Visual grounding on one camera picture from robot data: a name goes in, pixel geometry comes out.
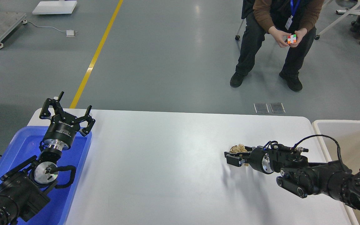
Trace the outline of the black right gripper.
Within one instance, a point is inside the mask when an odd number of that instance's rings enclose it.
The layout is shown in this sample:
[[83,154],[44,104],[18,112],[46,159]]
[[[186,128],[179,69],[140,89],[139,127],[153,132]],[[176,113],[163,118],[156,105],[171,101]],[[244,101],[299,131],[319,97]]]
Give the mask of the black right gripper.
[[251,166],[264,174],[274,171],[270,165],[270,156],[265,147],[232,146],[229,152],[224,152],[226,162],[236,167]]

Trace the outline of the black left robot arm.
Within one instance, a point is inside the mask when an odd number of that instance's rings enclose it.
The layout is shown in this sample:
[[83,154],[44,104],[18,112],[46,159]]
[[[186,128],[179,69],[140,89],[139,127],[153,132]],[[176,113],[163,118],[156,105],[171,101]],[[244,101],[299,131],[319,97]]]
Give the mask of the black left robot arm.
[[91,133],[95,119],[88,106],[77,117],[63,110],[60,100],[47,98],[39,118],[51,123],[40,141],[39,156],[32,156],[1,176],[0,225],[16,225],[18,219],[28,221],[49,202],[48,193],[54,188],[70,187],[76,176],[74,165],[58,166],[64,150],[69,150],[77,133],[83,137]]

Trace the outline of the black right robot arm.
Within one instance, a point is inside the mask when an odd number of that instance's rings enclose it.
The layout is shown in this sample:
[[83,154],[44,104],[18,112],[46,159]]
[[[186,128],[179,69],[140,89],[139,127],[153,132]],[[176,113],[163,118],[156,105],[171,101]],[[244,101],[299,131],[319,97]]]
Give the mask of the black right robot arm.
[[240,145],[241,150],[224,152],[224,156],[229,165],[241,167],[248,164],[267,175],[279,173],[277,185],[300,198],[325,194],[360,211],[360,170],[353,174],[344,165],[340,145],[337,141],[335,144],[337,160],[326,163],[309,162],[301,154],[308,149],[299,147],[299,143],[288,147],[277,141],[257,147]]

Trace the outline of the person's right hand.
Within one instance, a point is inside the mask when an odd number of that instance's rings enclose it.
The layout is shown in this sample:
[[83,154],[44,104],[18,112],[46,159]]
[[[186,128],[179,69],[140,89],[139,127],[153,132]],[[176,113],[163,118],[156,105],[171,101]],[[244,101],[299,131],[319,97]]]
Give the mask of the person's right hand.
[[272,37],[276,40],[276,43],[281,48],[290,47],[286,40],[284,40],[284,37],[288,37],[291,34],[286,33],[282,30],[278,30],[275,26],[272,26],[268,29],[268,33],[272,35]]

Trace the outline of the person's left hand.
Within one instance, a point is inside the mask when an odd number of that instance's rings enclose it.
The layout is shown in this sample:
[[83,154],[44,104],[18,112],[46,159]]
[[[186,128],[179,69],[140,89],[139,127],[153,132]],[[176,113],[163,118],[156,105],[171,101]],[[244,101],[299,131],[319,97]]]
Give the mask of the person's left hand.
[[295,48],[297,47],[303,40],[303,37],[307,34],[308,30],[306,28],[301,28],[300,30],[296,30],[294,34],[296,34],[296,42],[290,43],[289,47]]

